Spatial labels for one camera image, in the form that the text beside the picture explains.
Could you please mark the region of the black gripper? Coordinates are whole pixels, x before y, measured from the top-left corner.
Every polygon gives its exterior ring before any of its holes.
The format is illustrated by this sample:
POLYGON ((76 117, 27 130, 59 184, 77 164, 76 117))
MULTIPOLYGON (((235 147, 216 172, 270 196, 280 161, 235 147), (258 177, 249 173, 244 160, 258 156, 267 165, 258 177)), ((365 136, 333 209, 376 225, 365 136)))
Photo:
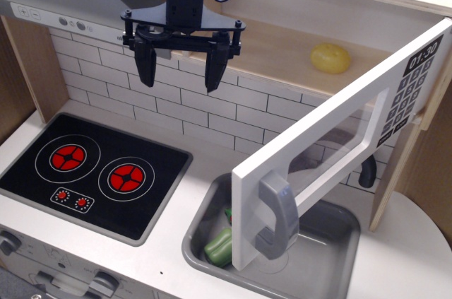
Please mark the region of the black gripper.
POLYGON ((153 87, 156 72, 154 48, 207 52, 205 85, 216 90, 228 59, 241 54, 241 32, 246 24, 215 13, 203 0, 166 0, 159 6, 127 9, 123 44, 135 49, 135 63, 141 82, 153 87))

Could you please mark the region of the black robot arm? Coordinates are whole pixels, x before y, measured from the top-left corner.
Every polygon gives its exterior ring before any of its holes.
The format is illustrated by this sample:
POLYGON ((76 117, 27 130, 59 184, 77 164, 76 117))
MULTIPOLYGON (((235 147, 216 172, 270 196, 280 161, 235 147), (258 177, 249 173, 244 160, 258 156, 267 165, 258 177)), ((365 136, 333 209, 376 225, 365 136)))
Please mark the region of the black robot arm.
POLYGON ((134 52, 138 75, 146 86, 155 82, 157 49, 169 49, 206 54, 206 90, 218 88, 228 61, 241 52, 246 25, 209 10, 203 1, 166 0, 156 7, 122 13, 122 40, 134 52))

